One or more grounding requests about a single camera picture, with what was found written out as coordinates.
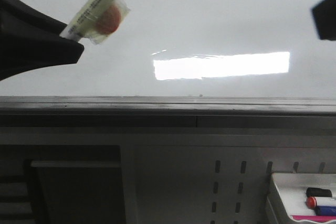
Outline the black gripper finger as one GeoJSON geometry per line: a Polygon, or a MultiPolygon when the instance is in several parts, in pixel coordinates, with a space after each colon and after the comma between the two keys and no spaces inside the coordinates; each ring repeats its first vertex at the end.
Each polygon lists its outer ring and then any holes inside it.
{"type": "Polygon", "coordinates": [[[1,0],[1,80],[51,66],[76,64],[84,46],[62,38],[66,24],[20,0],[1,0]]]}
{"type": "Polygon", "coordinates": [[[335,0],[322,0],[312,10],[320,40],[335,41],[335,0]]]}

